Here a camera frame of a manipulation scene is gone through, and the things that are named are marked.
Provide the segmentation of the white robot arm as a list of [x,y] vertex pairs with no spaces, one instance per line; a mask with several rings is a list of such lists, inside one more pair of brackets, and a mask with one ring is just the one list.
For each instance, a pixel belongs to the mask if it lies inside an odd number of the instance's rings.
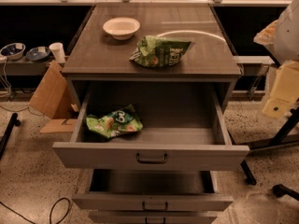
[[298,61],[299,0],[292,0],[279,18],[262,29],[253,41],[265,46],[280,64]]

